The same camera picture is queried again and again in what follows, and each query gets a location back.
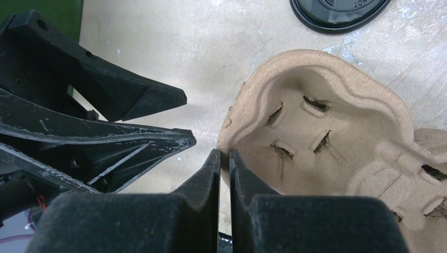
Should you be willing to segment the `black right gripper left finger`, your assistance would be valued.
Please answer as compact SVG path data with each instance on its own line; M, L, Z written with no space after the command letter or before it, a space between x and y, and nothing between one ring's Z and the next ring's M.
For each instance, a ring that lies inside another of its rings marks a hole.
M220 151L171 193L66 193L27 252L216 252Z

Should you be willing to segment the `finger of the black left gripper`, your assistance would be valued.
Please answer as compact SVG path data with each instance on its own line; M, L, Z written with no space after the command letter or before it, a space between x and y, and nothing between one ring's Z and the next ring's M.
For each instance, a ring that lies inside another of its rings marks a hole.
M1 90L1 161L74 191L118 192L195 144L189 130L80 119Z
M127 121L187 103L182 89L114 65L30 10L1 24L1 88L54 111L72 87L108 121Z

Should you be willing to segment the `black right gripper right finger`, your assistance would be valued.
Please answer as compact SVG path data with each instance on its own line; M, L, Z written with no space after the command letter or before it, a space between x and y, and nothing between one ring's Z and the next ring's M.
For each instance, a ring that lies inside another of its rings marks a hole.
M397 221L371 197L284 196L229 155L234 252L408 252Z

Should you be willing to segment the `green paper bag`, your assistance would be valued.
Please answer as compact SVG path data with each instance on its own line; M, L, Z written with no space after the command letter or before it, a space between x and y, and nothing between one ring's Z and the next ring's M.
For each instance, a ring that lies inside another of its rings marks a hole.
M40 12L60 31L78 42L83 11L82 0L1 0L1 21L29 10Z

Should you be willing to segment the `brown pulp cup carrier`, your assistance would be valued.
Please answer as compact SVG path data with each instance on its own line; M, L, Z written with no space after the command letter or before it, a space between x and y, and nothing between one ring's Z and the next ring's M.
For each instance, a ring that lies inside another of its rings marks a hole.
M416 129L397 94L338 57L290 50L259 66L217 148L284 195L378 198L410 252L446 252L446 131Z

